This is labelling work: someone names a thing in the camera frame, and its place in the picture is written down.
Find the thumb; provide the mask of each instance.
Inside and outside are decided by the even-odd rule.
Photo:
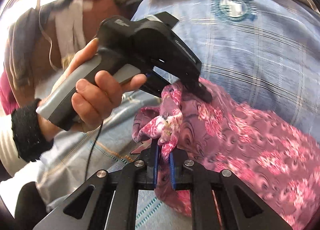
[[[99,39],[92,39],[82,50],[79,50],[73,57],[70,65],[64,72],[64,77],[69,76],[74,70],[76,70],[84,62],[90,60],[98,50]]]

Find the triangular cutout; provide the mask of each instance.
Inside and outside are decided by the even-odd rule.
[[[75,219],[81,219],[90,200],[94,186],[88,186],[63,212]]]
[[[241,188],[235,186],[235,192],[246,218],[252,218],[261,214],[262,209]]]

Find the white sleeve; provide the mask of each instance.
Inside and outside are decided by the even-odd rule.
[[[13,140],[11,115],[0,117],[0,160],[12,177],[27,164],[19,158]]]

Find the gray handle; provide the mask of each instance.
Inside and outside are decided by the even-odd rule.
[[[100,48],[92,59],[74,70],[36,112],[54,125],[68,131],[77,120],[77,113],[71,103],[71,97],[76,92],[76,82],[84,78],[95,85],[94,77],[101,70],[108,71],[119,83],[128,81],[141,72],[128,64],[124,56]]]

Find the pink cloth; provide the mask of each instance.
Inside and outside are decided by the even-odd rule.
[[[19,108],[11,90],[6,70],[3,71],[0,77],[0,101],[6,115],[11,114],[15,109]]]
[[[180,82],[162,91],[160,107],[135,117],[136,142],[159,138],[162,145],[156,196],[191,215],[188,191],[174,191],[168,157],[175,146],[206,169],[230,169],[294,230],[302,230],[320,206],[320,149],[314,138],[274,112],[236,103],[223,88],[199,79],[212,94],[206,104]]]

